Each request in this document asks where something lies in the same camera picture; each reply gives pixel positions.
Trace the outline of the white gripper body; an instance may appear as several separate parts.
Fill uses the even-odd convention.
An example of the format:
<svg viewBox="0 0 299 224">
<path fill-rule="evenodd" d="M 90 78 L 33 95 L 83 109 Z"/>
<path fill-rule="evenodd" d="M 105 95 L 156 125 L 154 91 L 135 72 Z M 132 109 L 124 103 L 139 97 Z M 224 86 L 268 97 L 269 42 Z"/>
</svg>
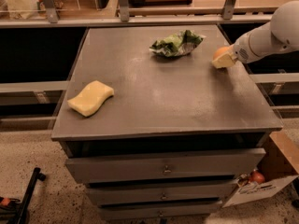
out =
<svg viewBox="0 0 299 224">
<path fill-rule="evenodd" d="M 253 63 L 258 58 L 249 45 L 249 38 L 250 33 L 245 33 L 233 44 L 233 52 L 236 58 L 242 63 Z"/>
</svg>

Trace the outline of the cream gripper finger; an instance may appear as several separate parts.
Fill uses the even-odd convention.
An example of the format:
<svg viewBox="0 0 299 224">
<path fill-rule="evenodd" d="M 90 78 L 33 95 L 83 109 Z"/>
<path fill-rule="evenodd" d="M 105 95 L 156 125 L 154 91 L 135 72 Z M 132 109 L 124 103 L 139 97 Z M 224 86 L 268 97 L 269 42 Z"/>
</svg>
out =
<svg viewBox="0 0 299 224">
<path fill-rule="evenodd" d="M 235 65 L 237 57 L 232 52 L 216 53 L 213 56 L 212 64 L 215 68 L 227 68 Z"/>
</svg>

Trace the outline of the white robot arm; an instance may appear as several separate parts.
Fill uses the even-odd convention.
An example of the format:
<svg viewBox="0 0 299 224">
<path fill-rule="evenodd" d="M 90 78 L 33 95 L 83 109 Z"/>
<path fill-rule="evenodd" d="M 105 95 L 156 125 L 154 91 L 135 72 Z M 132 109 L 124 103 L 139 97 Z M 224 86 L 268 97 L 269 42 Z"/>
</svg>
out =
<svg viewBox="0 0 299 224">
<path fill-rule="evenodd" d="M 220 69 L 298 50 L 299 1 L 294 0 L 280 6 L 268 23 L 244 33 L 231 46 L 217 49 L 212 64 Z"/>
</svg>

